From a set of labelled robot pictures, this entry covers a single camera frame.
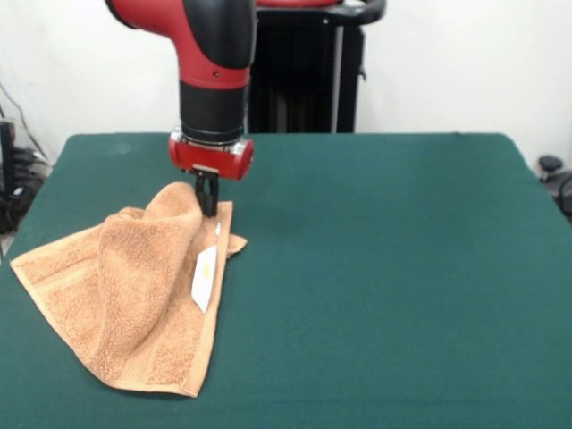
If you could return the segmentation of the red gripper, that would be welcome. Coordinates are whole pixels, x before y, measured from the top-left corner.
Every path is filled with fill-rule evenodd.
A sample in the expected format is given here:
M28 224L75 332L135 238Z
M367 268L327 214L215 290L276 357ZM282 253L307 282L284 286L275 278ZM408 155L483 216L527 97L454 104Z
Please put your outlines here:
M214 218L218 210L218 176L242 180L253 160L254 141L241 137L230 144L207 145L189 139L176 127L168 139L168 152L175 167L196 174L195 191L202 214Z

